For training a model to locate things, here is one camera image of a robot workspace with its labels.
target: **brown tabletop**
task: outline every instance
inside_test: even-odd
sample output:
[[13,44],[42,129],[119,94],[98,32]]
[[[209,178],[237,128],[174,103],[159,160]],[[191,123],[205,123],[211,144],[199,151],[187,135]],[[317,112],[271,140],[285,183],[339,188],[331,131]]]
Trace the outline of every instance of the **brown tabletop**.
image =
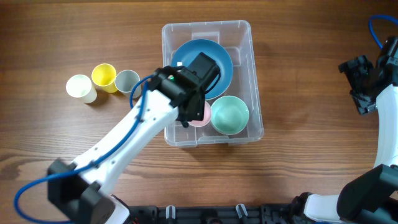
[[[307,191],[338,194],[373,167],[377,113],[358,114],[338,65],[362,54],[375,61],[368,18],[398,16],[398,2],[64,2],[0,6],[0,223],[23,222],[12,208],[17,190],[56,158],[85,152],[129,111],[125,96],[102,91],[100,102],[85,105],[68,96],[67,80],[100,63],[151,74],[162,66],[168,23],[250,23],[265,135],[180,149],[161,132],[120,176],[114,193],[127,204],[289,203]],[[390,22],[374,26],[382,42],[397,34]],[[28,191],[22,208],[65,219],[45,188]]]

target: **green cup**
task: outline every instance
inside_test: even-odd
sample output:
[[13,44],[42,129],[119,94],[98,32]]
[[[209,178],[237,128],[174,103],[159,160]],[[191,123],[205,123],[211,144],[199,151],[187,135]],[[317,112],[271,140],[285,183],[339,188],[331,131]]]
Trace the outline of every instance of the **green cup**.
[[211,124],[221,134],[238,134],[248,121],[248,106],[238,97],[223,96],[211,106]]

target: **blue bowl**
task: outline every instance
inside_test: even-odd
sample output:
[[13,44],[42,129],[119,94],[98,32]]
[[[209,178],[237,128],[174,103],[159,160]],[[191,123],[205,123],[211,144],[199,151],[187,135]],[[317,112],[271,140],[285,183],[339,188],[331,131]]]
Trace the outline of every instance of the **blue bowl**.
[[[200,52],[205,53],[216,61],[221,71],[221,77],[217,85],[206,94],[206,100],[210,100],[223,94],[232,82],[234,67],[231,57],[224,47],[212,40],[197,39],[188,41],[177,49],[173,56],[171,66],[175,67],[177,66],[177,62],[182,62],[182,64],[187,67]],[[210,84],[209,88],[213,86],[216,79]]]

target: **pink cup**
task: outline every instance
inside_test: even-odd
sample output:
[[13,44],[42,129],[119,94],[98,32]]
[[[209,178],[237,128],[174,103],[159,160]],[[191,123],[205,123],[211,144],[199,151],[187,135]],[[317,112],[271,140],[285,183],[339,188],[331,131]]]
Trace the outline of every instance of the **pink cup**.
[[211,106],[207,101],[205,102],[205,112],[203,114],[203,121],[190,121],[188,124],[200,128],[208,124],[211,120]]

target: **white cylinder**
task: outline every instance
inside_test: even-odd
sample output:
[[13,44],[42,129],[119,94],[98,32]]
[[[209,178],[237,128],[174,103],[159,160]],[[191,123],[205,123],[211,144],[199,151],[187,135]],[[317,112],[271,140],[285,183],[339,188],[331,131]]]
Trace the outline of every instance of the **white cylinder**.
[[97,98],[97,91],[90,78],[85,75],[72,76],[67,82],[67,92],[84,103],[92,103]]
[[[130,97],[131,91],[134,86],[139,82],[139,75],[133,70],[123,70],[116,76],[114,84],[116,88],[127,97]],[[137,87],[133,99],[141,94],[141,86]]]

